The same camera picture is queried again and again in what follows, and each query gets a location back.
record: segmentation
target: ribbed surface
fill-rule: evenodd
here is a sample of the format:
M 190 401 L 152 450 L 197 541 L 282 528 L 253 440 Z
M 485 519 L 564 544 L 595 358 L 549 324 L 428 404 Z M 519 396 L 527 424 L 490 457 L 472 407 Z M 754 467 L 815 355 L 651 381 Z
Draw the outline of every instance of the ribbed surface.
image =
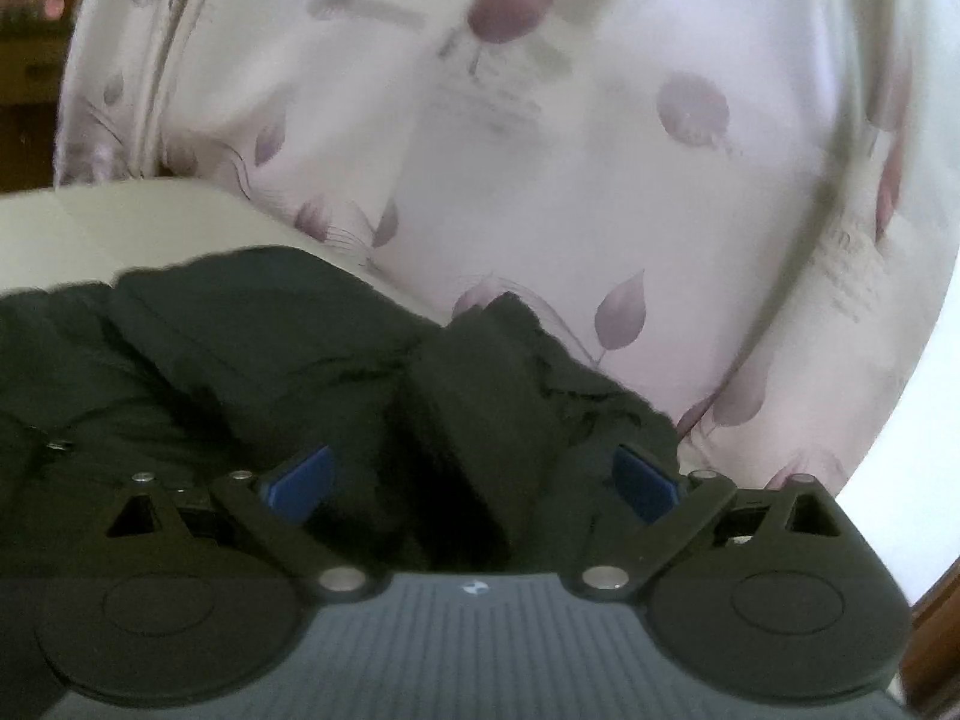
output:
M 224 699 L 162 712 L 71 696 L 48 720 L 904 720 L 875 695 L 767 709 L 666 661 L 627 608 L 574 598 L 554 577 L 401 576 L 383 596 L 318 615 L 270 675 Z

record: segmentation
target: dark fabric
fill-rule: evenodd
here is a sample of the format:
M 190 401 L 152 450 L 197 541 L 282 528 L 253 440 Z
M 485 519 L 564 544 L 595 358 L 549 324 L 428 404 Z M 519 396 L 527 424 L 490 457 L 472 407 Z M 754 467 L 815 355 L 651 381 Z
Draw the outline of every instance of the dark fabric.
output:
M 336 481 L 306 528 L 345 557 L 557 570 L 635 527 L 618 445 L 676 462 L 670 422 L 518 298 L 442 329 L 284 248 L 4 298 L 0 360 L 6 572 L 53 570 L 133 472 L 183 488 L 320 445 Z

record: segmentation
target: white logo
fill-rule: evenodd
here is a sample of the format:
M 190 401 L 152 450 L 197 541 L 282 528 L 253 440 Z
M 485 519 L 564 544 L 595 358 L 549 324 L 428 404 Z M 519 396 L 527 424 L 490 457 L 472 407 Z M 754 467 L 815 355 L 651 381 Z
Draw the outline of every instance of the white logo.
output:
M 468 581 L 467 584 L 461 586 L 462 591 L 467 595 L 472 595 L 474 598 L 478 595 L 486 595 L 490 592 L 490 585 L 486 581 L 480 581 L 475 579 L 473 581 Z

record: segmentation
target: screw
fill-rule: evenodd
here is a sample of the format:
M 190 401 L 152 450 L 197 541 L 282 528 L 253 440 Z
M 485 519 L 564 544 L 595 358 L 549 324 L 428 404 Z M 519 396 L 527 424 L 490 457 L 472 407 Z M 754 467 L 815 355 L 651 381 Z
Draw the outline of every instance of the screw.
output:
M 359 568 L 341 565 L 320 574 L 320 586 L 330 592 L 354 592 L 367 583 L 367 575 Z
M 630 574 L 613 565 L 594 565 L 584 571 L 583 579 L 594 590 L 618 590 L 630 581 Z

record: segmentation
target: bright light area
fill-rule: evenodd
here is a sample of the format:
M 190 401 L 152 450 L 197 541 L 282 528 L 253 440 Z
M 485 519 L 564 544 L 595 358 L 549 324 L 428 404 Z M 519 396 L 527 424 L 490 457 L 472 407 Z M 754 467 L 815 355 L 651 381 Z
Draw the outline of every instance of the bright light area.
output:
M 960 557 L 960 277 L 840 505 L 915 603 Z

